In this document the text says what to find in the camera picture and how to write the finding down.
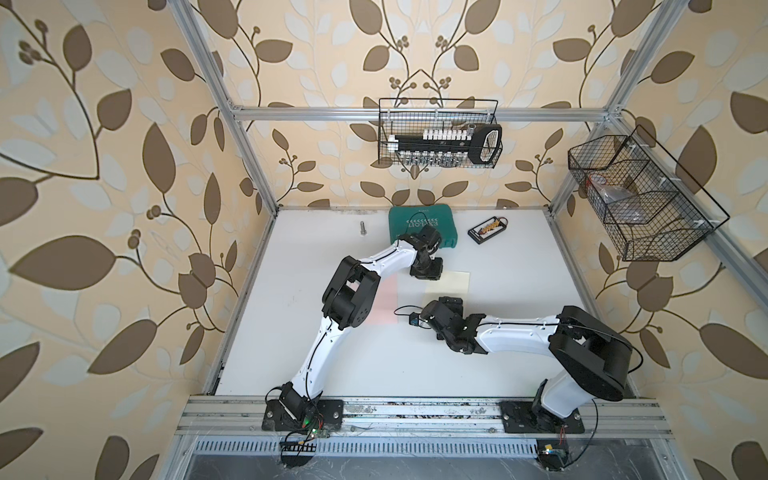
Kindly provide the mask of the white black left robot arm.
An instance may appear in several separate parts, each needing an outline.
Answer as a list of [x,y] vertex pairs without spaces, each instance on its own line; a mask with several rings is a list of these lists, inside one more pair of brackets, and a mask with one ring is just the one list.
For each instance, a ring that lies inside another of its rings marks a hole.
[[294,420],[318,410],[328,367],[345,335],[370,314],[382,280],[402,270],[420,280],[438,280],[443,260],[435,255],[442,238],[437,229],[423,226],[400,235],[384,250],[362,259],[344,257],[322,295],[318,333],[293,378],[280,390],[279,403]]

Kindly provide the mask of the yellow letter paper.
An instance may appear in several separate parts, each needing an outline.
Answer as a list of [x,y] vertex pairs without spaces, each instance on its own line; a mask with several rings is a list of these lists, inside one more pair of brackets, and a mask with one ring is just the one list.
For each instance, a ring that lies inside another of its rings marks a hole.
[[422,305],[426,306],[440,297],[468,297],[471,275],[469,272],[444,271],[439,280],[426,282]]

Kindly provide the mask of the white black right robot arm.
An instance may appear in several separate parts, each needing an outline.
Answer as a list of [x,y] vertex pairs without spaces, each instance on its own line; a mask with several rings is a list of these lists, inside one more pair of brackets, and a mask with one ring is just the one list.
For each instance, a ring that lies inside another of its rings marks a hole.
[[463,301],[441,297],[409,322],[427,326],[454,352],[488,355],[522,352],[557,360],[561,371],[539,385],[531,405],[539,424],[561,422],[593,400],[624,399],[631,343],[580,307],[567,305],[553,316],[505,319],[463,315]]

